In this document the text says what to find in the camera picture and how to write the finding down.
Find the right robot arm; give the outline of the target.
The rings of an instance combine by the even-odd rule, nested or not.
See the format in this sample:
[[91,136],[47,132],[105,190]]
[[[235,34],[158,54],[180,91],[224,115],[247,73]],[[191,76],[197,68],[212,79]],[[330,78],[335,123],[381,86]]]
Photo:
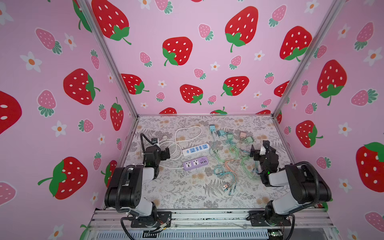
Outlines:
[[287,194],[269,201],[263,212],[249,212],[247,220],[253,226],[283,224],[294,213],[331,200],[331,189],[309,162],[303,161],[279,169],[279,156],[269,141],[263,141],[260,150],[251,147],[250,156],[260,163],[262,171],[259,176],[266,187],[290,187]]

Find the purple power strip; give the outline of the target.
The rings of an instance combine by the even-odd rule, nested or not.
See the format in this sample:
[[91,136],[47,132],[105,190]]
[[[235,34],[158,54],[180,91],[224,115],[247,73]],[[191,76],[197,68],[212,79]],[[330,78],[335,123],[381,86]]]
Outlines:
[[191,171],[200,167],[205,167],[209,164],[207,157],[200,157],[191,161],[183,163],[183,168],[185,171]]

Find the light green charger plug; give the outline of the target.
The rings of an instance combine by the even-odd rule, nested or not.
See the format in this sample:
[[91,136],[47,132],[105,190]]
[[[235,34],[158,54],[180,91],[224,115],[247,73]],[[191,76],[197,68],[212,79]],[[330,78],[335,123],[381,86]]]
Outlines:
[[252,136],[248,136],[245,138],[247,144],[252,144],[254,142],[254,138]]

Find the teal charger plug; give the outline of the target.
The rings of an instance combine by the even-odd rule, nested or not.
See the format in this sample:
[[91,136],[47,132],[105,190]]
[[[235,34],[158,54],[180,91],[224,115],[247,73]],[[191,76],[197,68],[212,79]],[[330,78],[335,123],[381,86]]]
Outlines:
[[215,125],[209,125],[210,132],[213,133],[216,131],[216,126]]

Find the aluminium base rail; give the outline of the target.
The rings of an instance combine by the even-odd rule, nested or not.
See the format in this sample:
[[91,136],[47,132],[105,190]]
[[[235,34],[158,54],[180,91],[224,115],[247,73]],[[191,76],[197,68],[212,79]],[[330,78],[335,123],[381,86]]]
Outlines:
[[157,234],[150,228],[132,228],[112,210],[95,211],[85,232],[85,240],[340,240],[339,231],[321,209],[295,213],[276,226],[252,225],[246,218],[249,209],[170,210],[171,219]]

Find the pink charger plug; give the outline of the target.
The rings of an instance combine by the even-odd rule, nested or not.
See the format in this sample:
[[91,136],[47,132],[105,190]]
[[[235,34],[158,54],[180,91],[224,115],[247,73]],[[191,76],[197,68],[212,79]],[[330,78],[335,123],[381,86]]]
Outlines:
[[240,132],[240,138],[245,139],[247,137],[247,133],[245,132]]

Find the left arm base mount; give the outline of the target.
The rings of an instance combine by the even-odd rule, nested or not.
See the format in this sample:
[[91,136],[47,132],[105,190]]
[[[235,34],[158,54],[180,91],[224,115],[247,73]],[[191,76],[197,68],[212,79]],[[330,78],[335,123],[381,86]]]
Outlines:
[[137,217],[131,221],[131,228],[168,228],[171,226],[172,212],[160,211],[147,217]]

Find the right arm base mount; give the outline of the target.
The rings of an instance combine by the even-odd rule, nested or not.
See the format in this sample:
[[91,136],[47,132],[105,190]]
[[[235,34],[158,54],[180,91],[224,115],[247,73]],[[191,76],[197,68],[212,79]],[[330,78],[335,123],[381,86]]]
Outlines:
[[253,227],[290,227],[292,225],[288,215],[277,215],[274,212],[249,211],[246,217]]

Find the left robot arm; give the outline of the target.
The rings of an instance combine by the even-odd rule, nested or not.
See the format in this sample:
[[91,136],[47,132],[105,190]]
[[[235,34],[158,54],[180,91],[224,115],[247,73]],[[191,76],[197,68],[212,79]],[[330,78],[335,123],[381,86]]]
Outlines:
[[142,196],[142,185],[158,177],[160,163],[170,158],[170,150],[162,150],[157,138],[148,139],[143,133],[140,140],[143,164],[115,169],[105,194],[105,206],[133,215],[133,223],[153,226],[159,219],[157,207]]

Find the white blue power strip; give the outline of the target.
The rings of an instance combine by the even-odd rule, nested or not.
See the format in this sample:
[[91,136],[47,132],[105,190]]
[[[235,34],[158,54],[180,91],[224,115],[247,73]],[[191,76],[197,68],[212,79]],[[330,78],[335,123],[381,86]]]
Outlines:
[[200,153],[207,152],[207,151],[210,150],[210,148],[211,148],[211,146],[208,143],[201,144],[201,145],[198,145],[198,146],[194,146],[194,147],[182,150],[182,154],[183,154],[184,157],[189,157],[189,156],[192,156],[192,155],[195,155],[195,154],[200,154]]

